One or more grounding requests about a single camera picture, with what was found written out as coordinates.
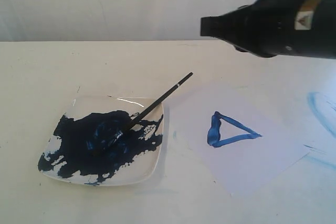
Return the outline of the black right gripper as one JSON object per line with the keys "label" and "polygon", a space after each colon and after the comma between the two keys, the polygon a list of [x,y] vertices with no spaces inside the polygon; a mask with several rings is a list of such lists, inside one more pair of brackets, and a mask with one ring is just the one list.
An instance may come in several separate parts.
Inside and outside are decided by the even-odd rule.
{"label": "black right gripper", "polygon": [[335,58],[335,0],[258,0],[220,16],[202,17],[200,36],[241,51]]}

